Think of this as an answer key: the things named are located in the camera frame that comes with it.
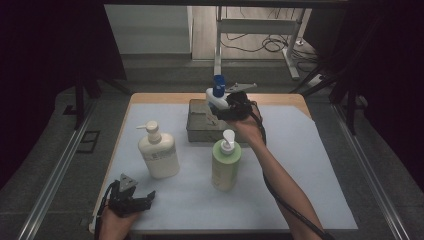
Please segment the pump bottle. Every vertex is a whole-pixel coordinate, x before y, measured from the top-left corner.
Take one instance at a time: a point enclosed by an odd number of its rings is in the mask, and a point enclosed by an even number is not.
[[[225,130],[223,135],[224,139],[216,142],[212,150],[212,185],[218,190],[229,191],[237,180],[241,148],[234,141],[233,130]]]
[[[159,132],[159,124],[149,121],[137,129],[146,129],[148,135],[140,139],[138,149],[149,173],[154,178],[174,176],[180,170],[174,137]]]

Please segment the floor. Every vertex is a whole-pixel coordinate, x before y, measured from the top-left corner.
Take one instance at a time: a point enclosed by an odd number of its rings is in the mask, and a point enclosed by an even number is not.
[[[244,15],[250,14],[244,8],[242,12]],[[291,16],[292,11],[287,10],[287,14],[285,10],[281,12],[285,17]],[[266,16],[270,13],[272,15],[272,10],[266,10],[264,13]],[[208,14],[209,17],[213,17],[210,11]],[[231,14],[240,14],[240,10],[236,8]],[[210,38],[205,36],[198,42],[206,44],[206,39]],[[247,44],[243,47],[257,46]],[[202,52],[201,50],[197,51],[198,58],[202,59],[197,61],[123,56],[128,81],[119,81],[119,83],[134,92],[202,92],[210,86],[213,73],[213,62],[207,60],[213,58],[213,50],[211,55],[210,49],[205,49],[202,48],[204,53],[201,54],[199,53]],[[231,80],[260,81],[259,87],[255,89],[257,92],[287,93],[298,84],[291,80],[281,55],[275,57],[276,54],[273,53],[267,58],[256,54],[231,55],[231,52],[226,50],[223,53],[224,56],[228,54],[227,60],[223,61],[224,75],[229,76]],[[258,57],[260,60],[252,60],[251,56]],[[300,73],[302,77],[307,74],[302,71]],[[87,230],[88,224],[91,222],[94,205],[130,98],[103,81],[99,81],[99,85],[103,91],[99,99],[85,98],[87,110],[91,111],[85,130],[100,131],[94,151],[89,154],[81,153],[78,150],[84,150],[84,144],[69,145],[70,139],[73,139],[76,132],[74,131],[75,116],[63,115],[63,110],[68,105],[75,104],[74,91],[68,89],[57,96],[56,110],[44,133],[22,167],[0,191],[1,239],[16,239],[20,233],[24,232],[26,220],[35,213],[41,216],[45,214],[45,216],[31,218],[38,219],[38,225],[28,225],[35,226],[28,239],[93,238]],[[330,232],[336,239],[424,239],[422,191],[413,182],[393,151],[370,126],[362,110],[356,111],[357,135],[352,140],[352,136],[344,131],[343,120],[341,120],[343,104],[339,106],[330,104],[327,98],[329,91],[331,87],[308,97],[306,101],[340,186],[359,226],[357,231]],[[355,143],[360,145],[359,153],[352,146]],[[51,173],[57,167],[56,164],[63,159],[64,153],[69,153],[67,150],[70,147],[74,148],[74,152],[70,153],[70,161],[66,166],[62,165],[64,175],[57,180],[57,189],[48,189],[55,190],[51,198],[41,199],[41,204],[47,206],[45,212],[35,211],[34,204],[40,200],[41,192],[49,183]],[[372,169],[371,175],[377,176],[377,185],[379,185],[377,189],[380,191],[375,191],[376,188],[373,185],[376,183],[370,182],[370,173],[363,167],[364,159],[363,156],[361,158],[361,154],[365,156],[365,162],[369,164],[368,169]],[[383,200],[388,199],[388,202],[381,201],[379,199],[381,196]],[[395,237],[390,228],[390,220],[396,220],[396,218],[402,223],[401,226],[405,227],[408,236]],[[146,236],[147,239],[285,239],[286,237],[287,235],[284,234]]]

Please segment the label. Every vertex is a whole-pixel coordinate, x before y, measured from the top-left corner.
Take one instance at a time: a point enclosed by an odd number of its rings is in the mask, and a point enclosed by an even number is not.
[[[153,154],[143,153],[142,155],[145,161],[159,161],[159,160],[168,159],[168,158],[176,158],[176,154],[177,154],[177,151],[174,145],[167,150],[163,150]]]
[[[212,185],[219,190],[228,191],[236,183],[239,161],[233,164],[223,164],[213,159]]]

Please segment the wall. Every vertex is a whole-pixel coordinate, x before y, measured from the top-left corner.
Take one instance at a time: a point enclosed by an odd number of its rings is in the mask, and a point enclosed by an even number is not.
[[[120,54],[191,53],[191,6],[105,5]]]

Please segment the blue bottle cap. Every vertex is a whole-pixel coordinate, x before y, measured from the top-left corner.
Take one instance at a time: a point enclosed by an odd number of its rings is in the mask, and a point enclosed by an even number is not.
[[[222,75],[215,75],[213,77],[215,86],[213,87],[212,94],[214,97],[220,98],[225,94],[225,79]]]

